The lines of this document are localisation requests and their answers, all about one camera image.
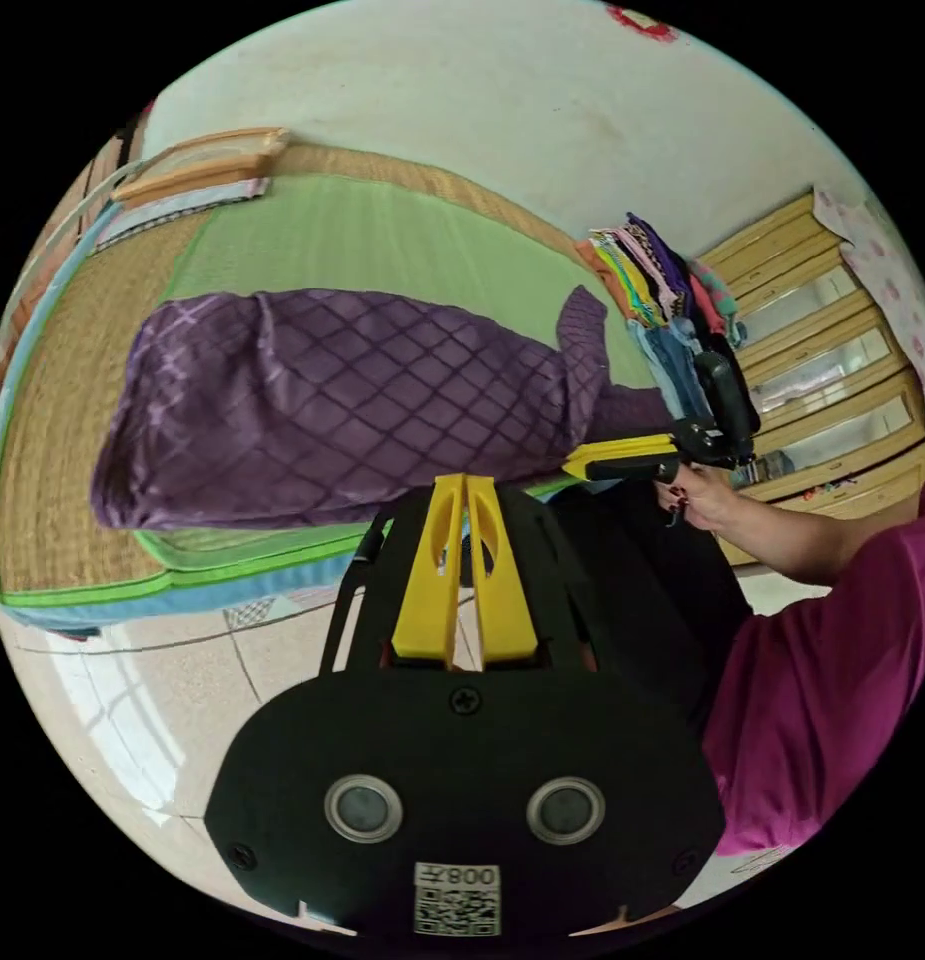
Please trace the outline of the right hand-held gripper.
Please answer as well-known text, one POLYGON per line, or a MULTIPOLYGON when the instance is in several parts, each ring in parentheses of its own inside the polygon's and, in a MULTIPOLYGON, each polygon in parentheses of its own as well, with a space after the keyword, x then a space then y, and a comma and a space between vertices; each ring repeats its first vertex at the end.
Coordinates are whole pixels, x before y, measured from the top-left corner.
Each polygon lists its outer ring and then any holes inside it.
POLYGON ((580 446, 582 456, 562 464, 578 480, 673 480, 681 465, 731 470, 740 465, 740 443, 718 428, 683 419, 663 433, 625 437, 580 446))

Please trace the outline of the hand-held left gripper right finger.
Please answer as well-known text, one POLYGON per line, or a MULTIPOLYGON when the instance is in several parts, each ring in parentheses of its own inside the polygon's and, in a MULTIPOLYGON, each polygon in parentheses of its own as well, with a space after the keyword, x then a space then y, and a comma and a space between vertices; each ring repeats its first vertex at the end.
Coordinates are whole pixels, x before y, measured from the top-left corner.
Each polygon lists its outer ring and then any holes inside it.
POLYGON ((466 494, 482 665, 530 660, 538 641, 500 494, 492 479, 477 476, 467 478, 466 494))

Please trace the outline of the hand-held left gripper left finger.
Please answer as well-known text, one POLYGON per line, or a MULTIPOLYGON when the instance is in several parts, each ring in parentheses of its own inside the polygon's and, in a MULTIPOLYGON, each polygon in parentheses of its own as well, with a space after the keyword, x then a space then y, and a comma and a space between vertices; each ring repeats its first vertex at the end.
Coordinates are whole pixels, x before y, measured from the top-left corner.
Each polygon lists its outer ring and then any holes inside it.
POLYGON ((435 479, 391 638, 398 658, 453 666, 464 520, 464 476, 435 479))

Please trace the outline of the person's right hand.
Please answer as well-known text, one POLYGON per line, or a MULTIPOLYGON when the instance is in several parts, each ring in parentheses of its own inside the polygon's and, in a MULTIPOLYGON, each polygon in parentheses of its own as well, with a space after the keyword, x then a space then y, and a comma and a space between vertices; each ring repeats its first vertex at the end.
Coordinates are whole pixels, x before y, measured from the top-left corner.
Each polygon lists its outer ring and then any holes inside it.
POLYGON ((732 519, 738 496, 722 474, 700 465, 681 465, 673 480, 653 483, 659 505, 693 527, 720 534, 732 519))

